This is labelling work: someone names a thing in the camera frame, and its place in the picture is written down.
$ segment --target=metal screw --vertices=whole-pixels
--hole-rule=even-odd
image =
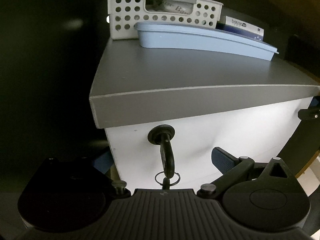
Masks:
[[[111,185],[116,189],[117,195],[124,195],[127,183],[124,180],[114,180]]]
[[[201,185],[201,189],[208,195],[211,195],[213,192],[215,192],[216,188],[217,186],[211,183],[206,183]]]

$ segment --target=cabinet top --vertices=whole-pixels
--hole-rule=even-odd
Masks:
[[[147,49],[109,40],[90,103],[98,128],[155,122],[316,95],[316,81],[289,63],[221,52]]]

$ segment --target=key ring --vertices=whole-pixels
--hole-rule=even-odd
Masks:
[[[158,184],[160,184],[161,186],[163,186],[163,183],[160,183],[159,181],[157,181],[157,176],[158,176],[159,174],[161,174],[161,173],[164,173],[164,171],[161,171],[161,172],[159,172],[159,173],[157,173],[157,174],[155,175],[155,181],[156,181]],[[176,182],[174,182],[174,183],[171,183],[171,184],[169,185],[170,187],[177,185],[177,184],[179,183],[180,179],[181,179],[179,173],[175,172],[174,174],[177,174],[177,175],[178,175],[178,180],[177,180]]]

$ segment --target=white plastic basket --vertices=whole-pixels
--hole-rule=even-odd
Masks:
[[[136,22],[167,22],[205,26],[215,29],[220,20],[222,3],[212,0],[173,0],[193,4],[191,14],[172,12],[150,12],[146,0],[108,0],[110,34],[113,40],[136,39],[138,32],[133,28]]]

